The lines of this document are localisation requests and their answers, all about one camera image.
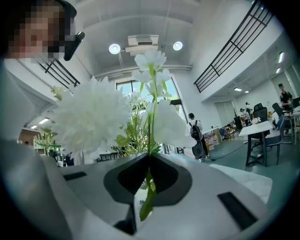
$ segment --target desk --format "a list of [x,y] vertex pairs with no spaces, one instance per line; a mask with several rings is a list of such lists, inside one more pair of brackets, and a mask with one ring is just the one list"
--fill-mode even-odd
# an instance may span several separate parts
[[[244,127],[242,131],[240,132],[239,136],[247,136],[248,135],[248,150],[247,150],[247,159],[246,159],[246,166],[249,166],[255,162],[258,162],[256,157],[251,156],[251,135],[255,133],[262,133],[262,150],[263,150],[263,160],[265,166],[267,166],[267,161],[266,161],[266,142],[265,142],[265,137],[264,137],[264,132],[273,129],[273,126],[270,124],[269,121],[261,122],[258,124],[254,124],[248,127]],[[255,161],[249,162],[249,158],[254,158]]]

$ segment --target backpack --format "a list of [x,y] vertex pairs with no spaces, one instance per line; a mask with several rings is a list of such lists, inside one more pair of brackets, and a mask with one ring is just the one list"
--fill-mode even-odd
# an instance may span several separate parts
[[190,126],[191,126],[191,130],[190,130],[190,136],[194,139],[202,139],[202,134],[201,134],[201,131],[199,129],[199,127],[197,126],[197,120],[196,120],[196,123],[195,125],[192,125],[190,122],[189,122]]

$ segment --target woman in black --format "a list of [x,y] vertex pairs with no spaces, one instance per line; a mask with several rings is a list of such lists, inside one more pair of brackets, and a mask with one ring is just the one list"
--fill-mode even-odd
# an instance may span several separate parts
[[292,95],[290,92],[285,91],[282,83],[278,84],[278,87],[281,90],[280,101],[283,109],[286,111],[291,110],[289,101],[292,100]]

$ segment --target white shirt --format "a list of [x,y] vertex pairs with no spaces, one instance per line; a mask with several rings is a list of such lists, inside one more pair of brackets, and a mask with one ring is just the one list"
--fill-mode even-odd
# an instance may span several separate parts
[[[194,119],[194,120],[190,120],[189,122],[192,124],[192,126],[193,126],[193,125],[196,125],[196,120],[195,120],[195,119]],[[203,130],[203,126],[202,126],[202,124],[201,124],[201,122],[200,122],[199,120],[197,120],[197,126],[199,127],[200,131]],[[190,131],[191,131],[191,126],[190,126],[190,124],[188,123],[188,124],[187,124],[187,128],[186,128],[186,135],[189,135],[189,134],[190,134]]]
[[250,104],[248,104],[248,105],[246,105],[246,110],[249,108],[249,110],[250,110],[250,114],[252,114],[253,113],[253,111],[252,111],[252,109],[251,109],[251,106],[250,106]]
[[278,114],[276,112],[274,112],[273,115],[272,115],[272,121],[275,121],[276,124],[279,121],[279,117],[278,117]]

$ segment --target ceiling beam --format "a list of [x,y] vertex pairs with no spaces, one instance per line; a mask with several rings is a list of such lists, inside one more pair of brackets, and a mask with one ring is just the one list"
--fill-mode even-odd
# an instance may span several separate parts
[[[85,31],[88,31],[88,30],[94,31],[97,28],[105,26],[105,25],[121,22],[121,21],[124,21],[124,20],[127,20],[127,19],[135,19],[135,18],[154,18],[154,19],[161,19],[163,21],[165,19],[165,16],[148,15],[148,14],[135,14],[135,15],[128,15],[128,16],[114,17],[112,19],[108,19],[108,20],[104,20],[104,21],[92,24],[92,25],[84,28],[84,30]],[[192,25],[193,25],[191,22],[184,21],[184,20],[177,19],[177,18],[168,17],[168,20],[173,21],[174,23],[184,24],[186,27],[192,27]]]

